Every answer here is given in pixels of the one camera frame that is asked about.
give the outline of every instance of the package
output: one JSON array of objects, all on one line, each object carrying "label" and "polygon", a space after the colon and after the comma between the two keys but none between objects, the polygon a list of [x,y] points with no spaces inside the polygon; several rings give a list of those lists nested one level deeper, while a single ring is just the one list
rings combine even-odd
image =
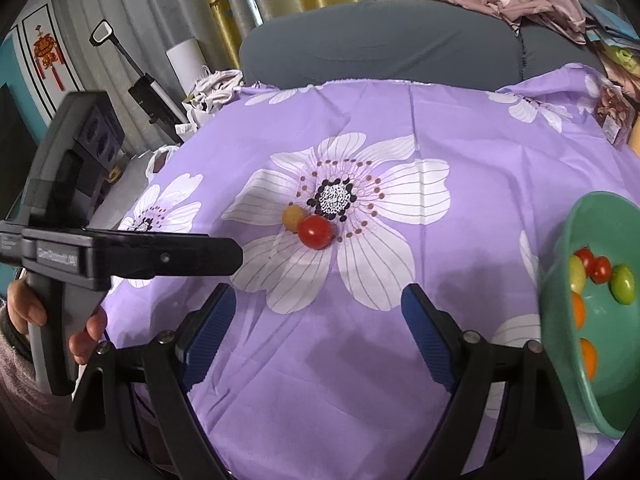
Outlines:
[{"label": "package", "polygon": [[600,98],[596,101],[594,117],[609,142],[620,150],[631,134],[636,111],[618,86],[605,81],[600,87]]}]

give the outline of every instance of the white flower print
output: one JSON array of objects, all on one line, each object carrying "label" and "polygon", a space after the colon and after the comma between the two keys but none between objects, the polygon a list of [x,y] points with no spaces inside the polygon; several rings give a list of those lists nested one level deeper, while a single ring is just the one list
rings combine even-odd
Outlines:
[{"label": "white flower print", "polygon": [[412,225],[442,218],[450,205],[449,165],[422,159],[378,173],[385,162],[410,158],[415,138],[384,140],[361,150],[365,141],[363,133],[331,137],[317,149],[272,155],[287,173],[255,171],[223,220],[281,225],[283,209],[295,204],[331,221],[335,240],[316,251],[284,228],[254,240],[242,248],[244,264],[232,277],[236,287],[266,290],[270,309],[295,312],[318,295],[335,251],[344,285],[357,301],[375,310],[398,306],[403,287],[415,280],[414,256],[382,218]]},{"label": "white flower print", "polygon": [[580,113],[587,112],[593,114],[596,107],[596,101],[600,97],[600,82],[593,74],[584,76],[584,85],[587,87],[589,97],[580,97],[576,103]]},{"label": "white flower print", "polygon": [[598,436],[591,433],[585,433],[583,431],[577,430],[578,433],[578,443],[580,443],[580,453],[582,456],[589,456],[591,453],[596,451],[598,447]]},{"label": "white flower print", "polygon": [[553,105],[537,101],[530,97],[523,97],[517,94],[486,92],[491,101],[496,103],[511,104],[509,114],[514,119],[523,123],[532,123],[538,113],[542,115],[546,122],[559,134],[562,133],[562,119],[572,119],[572,116],[564,106]]},{"label": "white flower print", "polygon": [[525,269],[527,269],[527,274],[537,289],[542,278],[540,273],[540,259],[531,251],[529,237],[527,237],[527,233],[525,231],[520,233],[518,245],[520,247],[522,263],[524,264]]},{"label": "white flower print", "polygon": [[[176,207],[196,190],[202,182],[202,175],[190,176],[188,173],[176,178],[160,193],[160,186],[154,184],[147,188],[133,208],[132,216],[125,217],[120,223],[119,231],[161,231],[165,233],[189,233],[193,219],[200,210],[200,202]],[[123,282],[123,278],[113,276],[111,279],[112,294]],[[127,280],[133,287],[142,288],[151,280]]]},{"label": "white flower print", "polygon": [[[508,319],[495,331],[491,343],[494,345],[522,348],[529,340],[540,342],[542,329],[538,314],[526,314]],[[505,383],[493,383],[489,388],[484,414],[489,418],[498,418],[504,395]]]},{"label": "white flower print", "polygon": [[324,86],[322,86],[322,85],[318,85],[318,86],[308,85],[308,86],[306,86],[304,88],[292,88],[290,90],[278,90],[278,91],[275,91],[275,92],[267,92],[265,94],[258,94],[257,96],[254,96],[251,99],[249,99],[247,102],[245,102],[244,106],[257,105],[258,103],[261,103],[261,102],[267,101],[267,100],[269,101],[270,105],[275,105],[277,103],[281,103],[283,101],[286,101],[287,99],[293,97],[296,94],[306,94],[312,88],[315,88],[317,90],[321,90],[322,88],[324,88]]}]

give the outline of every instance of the green bowl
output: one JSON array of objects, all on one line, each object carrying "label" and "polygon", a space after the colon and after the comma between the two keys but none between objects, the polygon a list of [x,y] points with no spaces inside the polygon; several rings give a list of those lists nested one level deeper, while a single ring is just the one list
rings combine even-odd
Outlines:
[{"label": "green bowl", "polygon": [[[640,278],[640,210],[613,193],[593,192],[575,204],[556,245],[556,260],[540,291],[542,343],[571,407],[575,423],[593,424],[606,437],[622,438],[640,408],[640,303],[619,304],[609,285],[589,278],[582,293],[586,319],[574,321],[569,256],[588,246],[612,267],[627,264]],[[580,338],[598,353],[593,381],[587,378]]]}]

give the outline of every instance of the red cherry tomato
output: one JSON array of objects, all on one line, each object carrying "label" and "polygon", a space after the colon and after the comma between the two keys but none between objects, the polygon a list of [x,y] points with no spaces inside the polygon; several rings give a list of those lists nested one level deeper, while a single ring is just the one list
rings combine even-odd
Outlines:
[{"label": "red cherry tomato", "polygon": [[334,239],[334,229],[325,217],[311,215],[298,226],[300,241],[310,249],[324,249]]},{"label": "red cherry tomato", "polygon": [[584,270],[587,273],[587,276],[589,276],[591,273],[591,266],[596,259],[596,257],[593,256],[591,249],[588,247],[583,247],[575,251],[574,254],[578,256],[578,258],[580,258],[580,261],[584,265]]},{"label": "red cherry tomato", "polygon": [[611,277],[611,263],[605,256],[598,256],[591,266],[589,277],[596,285],[607,283]]}]

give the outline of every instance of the screw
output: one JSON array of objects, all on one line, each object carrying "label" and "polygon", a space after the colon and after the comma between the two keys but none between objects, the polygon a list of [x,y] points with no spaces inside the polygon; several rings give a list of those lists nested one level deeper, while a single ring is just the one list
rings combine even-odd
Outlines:
[{"label": "screw", "polygon": [[173,341],[174,337],[175,337],[175,334],[171,332],[171,330],[164,330],[164,332],[161,332],[158,334],[158,342],[161,345],[165,345]]},{"label": "screw", "polygon": [[467,330],[465,333],[463,333],[462,339],[464,339],[469,344],[475,345],[480,342],[481,338],[478,332]]},{"label": "screw", "polygon": [[97,346],[95,351],[98,353],[98,355],[105,355],[110,349],[111,343],[109,343],[108,341],[103,341]]},{"label": "screw", "polygon": [[529,347],[529,350],[531,350],[534,354],[539,354],[540,352],[542,352],[542,345],[539,341],[531,340],[527,343],[527,347]]}]

